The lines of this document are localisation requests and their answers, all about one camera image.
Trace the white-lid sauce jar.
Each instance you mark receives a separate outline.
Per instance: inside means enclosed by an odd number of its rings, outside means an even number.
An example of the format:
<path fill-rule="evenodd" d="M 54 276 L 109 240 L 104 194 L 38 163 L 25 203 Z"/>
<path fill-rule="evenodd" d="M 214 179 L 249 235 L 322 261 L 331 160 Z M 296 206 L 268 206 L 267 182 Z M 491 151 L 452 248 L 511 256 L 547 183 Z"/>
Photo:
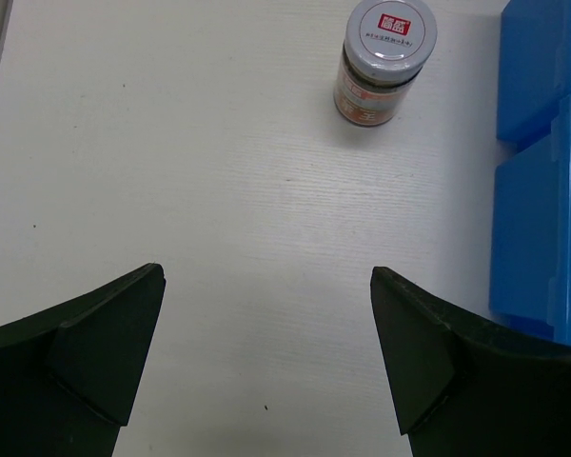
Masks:
<path fill-rule="evenodd" d="M 438 30 L 423 1 L 360 2 L 345 30 L 334 101 L 350 123 L 390 121 L 431 56 Z"/>

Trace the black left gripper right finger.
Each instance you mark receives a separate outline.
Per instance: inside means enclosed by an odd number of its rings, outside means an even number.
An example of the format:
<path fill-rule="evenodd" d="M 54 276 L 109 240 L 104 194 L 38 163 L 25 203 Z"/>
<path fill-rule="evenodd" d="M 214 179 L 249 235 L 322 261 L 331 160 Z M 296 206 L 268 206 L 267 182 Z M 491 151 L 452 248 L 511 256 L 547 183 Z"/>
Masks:
<path fill-rule="evenodd" d="M 386 267 L 371 304 L 416 456 L 571 456 L 571 347 L 459 308 Z"/>

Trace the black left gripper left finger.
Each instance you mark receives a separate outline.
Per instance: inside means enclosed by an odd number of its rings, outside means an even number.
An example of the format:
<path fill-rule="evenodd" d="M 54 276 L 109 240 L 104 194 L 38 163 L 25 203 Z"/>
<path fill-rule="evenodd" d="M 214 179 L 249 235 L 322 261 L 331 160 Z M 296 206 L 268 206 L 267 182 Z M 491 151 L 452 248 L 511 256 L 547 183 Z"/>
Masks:
<path fill-rule="evenodd" d="M 146 264 L 0 327 L 0 456 L 109 456 L 128 424 L 166 288 Z"/>

